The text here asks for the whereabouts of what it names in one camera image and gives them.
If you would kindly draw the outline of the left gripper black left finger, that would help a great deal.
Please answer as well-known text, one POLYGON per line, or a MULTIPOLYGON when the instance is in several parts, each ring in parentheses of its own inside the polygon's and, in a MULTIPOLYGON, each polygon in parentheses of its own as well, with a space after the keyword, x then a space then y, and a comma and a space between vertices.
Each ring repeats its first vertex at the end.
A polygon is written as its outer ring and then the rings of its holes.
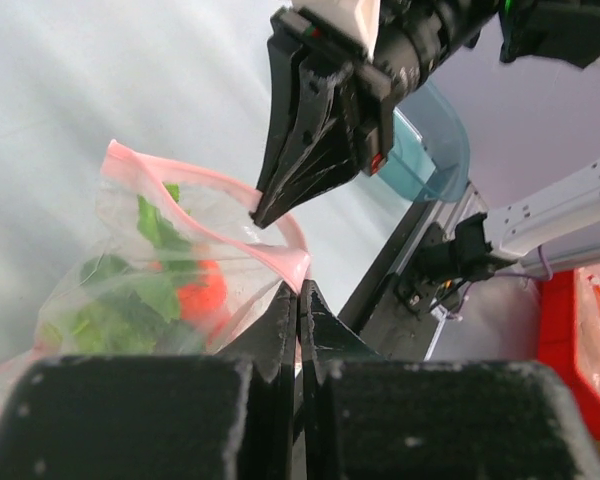
POLYGON ((0 414, 0 479, 287 479, 298 298, 214 355, 49 357, 0 414))

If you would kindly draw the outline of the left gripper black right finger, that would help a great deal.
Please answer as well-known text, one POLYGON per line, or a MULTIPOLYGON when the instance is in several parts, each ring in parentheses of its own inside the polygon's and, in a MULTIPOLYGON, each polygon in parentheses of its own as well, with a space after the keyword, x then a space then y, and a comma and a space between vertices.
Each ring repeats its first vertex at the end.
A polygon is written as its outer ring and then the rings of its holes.
POLYGON ((542 363, 385 359, 312 280, 299 341, 311 479, 600 479, 576 401, 542 363))

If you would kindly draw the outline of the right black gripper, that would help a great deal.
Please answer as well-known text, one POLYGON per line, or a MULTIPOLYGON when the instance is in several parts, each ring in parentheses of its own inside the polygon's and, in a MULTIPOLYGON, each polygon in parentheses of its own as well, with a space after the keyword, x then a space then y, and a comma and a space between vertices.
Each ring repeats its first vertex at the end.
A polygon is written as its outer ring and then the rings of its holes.
POLYGON ((374 174, 393 145, 395 82, 361 47, 310 13, 270 19, 269 130, 251 213, 265 228, 295 207, 374 174))

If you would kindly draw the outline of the red toy carrot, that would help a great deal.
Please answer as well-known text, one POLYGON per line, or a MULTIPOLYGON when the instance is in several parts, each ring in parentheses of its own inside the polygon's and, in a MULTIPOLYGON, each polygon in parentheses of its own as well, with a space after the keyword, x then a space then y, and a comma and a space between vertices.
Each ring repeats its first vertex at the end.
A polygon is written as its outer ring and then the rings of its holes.
POLYGON ((165 282, 167 299, 177 306, 171 319, 203 332, 211 341, 231 319, 227 309, 228 286, 220 266, 207 259, 204 245, 178 232, 158 207, 137 197, 136 229, 153 248, 147 269, 165 282))

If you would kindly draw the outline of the green toy grapes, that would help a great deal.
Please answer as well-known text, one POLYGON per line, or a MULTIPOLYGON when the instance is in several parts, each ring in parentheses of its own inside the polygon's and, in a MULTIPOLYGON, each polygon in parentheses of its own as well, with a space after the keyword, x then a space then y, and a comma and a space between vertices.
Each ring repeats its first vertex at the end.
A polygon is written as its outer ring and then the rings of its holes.
POLYGON ((36 343, 48 352, 153 354, 180 320, 173 280, 103 254, 39 313, 36 343))

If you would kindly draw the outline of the clear zip top bag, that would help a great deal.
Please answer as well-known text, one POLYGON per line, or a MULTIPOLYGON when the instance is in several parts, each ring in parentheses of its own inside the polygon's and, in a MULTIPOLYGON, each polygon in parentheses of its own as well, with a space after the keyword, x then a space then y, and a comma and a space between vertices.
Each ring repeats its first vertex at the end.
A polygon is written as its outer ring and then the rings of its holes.
POLYGON ((237 180, 112 142, 101 181, 106 238, 41 306, 32 348, 0 365, 0 404, 47 355, 216 352, 309 272, 296 221, 256 228, 258 193, 237 180))

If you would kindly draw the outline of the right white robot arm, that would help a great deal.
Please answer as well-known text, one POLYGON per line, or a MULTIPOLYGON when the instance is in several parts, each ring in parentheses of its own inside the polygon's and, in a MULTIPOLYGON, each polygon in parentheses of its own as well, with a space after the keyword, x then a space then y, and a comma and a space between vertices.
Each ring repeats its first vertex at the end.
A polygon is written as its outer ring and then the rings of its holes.
POLYGON ((352 200, 393 145, 394 109, 432 77, 465 121, 491 200, 600 154, 600 1, 249 1, 271 110, 258 226, 315 198, 352 200))

